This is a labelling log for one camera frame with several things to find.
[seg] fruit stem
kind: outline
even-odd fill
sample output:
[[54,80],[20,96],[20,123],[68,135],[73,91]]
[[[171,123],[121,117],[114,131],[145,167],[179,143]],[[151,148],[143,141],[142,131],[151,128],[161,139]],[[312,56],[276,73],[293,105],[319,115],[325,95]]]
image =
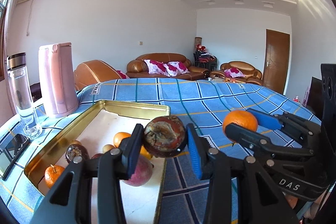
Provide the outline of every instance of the fruit stem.
[[56,172],[56,169],[55,169],[55,166],[52,165],[52,164],[51,164],[50,166],[53,168],[54,172],[57,173],[57,172]]

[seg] glass water bottle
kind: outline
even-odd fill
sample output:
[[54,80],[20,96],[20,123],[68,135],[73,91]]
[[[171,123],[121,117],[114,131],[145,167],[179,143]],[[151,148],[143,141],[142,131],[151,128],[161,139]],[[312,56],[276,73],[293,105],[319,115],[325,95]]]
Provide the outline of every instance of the glass water bottle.
[[42,133],[41,125],[33,106],[26,66],[26,53],[7,57],[8,80],[16,113],[19,114],[25,135],[35,139]]

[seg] pink floral pillow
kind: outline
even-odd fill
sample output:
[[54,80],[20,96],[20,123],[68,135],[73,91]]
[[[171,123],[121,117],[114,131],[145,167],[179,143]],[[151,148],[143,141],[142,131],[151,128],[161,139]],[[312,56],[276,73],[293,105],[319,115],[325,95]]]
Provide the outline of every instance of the pink floral pillow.
[[153,73],[159,73],[165,76],[169,76],[166,68],[164,67],[164,64],[155,60],[149,60],[146,59],[144,60],[148,66],[148,73],[153,74]]
[[190,72],[188,68],[180,61],[169,62],[168,64],[177,68],[181,75]]
[[177,66],[174,66],[171,63],[172,62],[169,62],[167,64],[163,64],[164,67],[166,68],[169,76],[174,77],[174,76],[180,75],[181,72],[178,70]]
[[231,78],[245,77],[245,75],[243,75],[243,73],[236,68],[226,69],[224,73],[226,77],[231,77]]

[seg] wooden door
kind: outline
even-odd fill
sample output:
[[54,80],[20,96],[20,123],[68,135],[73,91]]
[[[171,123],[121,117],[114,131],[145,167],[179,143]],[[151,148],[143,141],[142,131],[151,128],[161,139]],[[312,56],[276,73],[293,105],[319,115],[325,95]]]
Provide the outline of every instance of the wooden door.
[[284,93],[288,72],[290,35],[266,30],[266,57],[264,86],[280,94]]

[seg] blue plaid bedsheet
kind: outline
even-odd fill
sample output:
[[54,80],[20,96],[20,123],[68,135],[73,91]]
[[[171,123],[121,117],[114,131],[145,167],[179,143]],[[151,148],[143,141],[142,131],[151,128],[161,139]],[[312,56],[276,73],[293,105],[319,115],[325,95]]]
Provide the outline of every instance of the blue plaid bedsheet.
[[[42,195],[24,175],[24,167],[60,130],[96,101],[119,100],[168,105],[171,114],[183,123],[193,123],[198,134],[231,157],[243,159],[251,151],[232,143],[222,131],[224,117],[232,110],[253,108],[270,114],[291,112],[320,124],[320,121],[299,103],[263,86],[252,84],[214,83],[205,80],[125,79],[112,80],[86,87],[78,93],[80,102],[75,113],[63,118],[49,118],[44,107],[37,105],[43,133],[32,141],[18,159],[6,181],[0,180],[0,196],[19,223],[28,224],[41,203]],[[0,128],[0,149],[11,136],[21,133],[18,116]],[[299,147],[279,131],[258,127],[276,145]],[[202,223],[209,182],[199,181],[191,169],[186,149],[178,157],[167,160],[160,224]],[[232,180],[232,223],[237,223],[236,183]]]

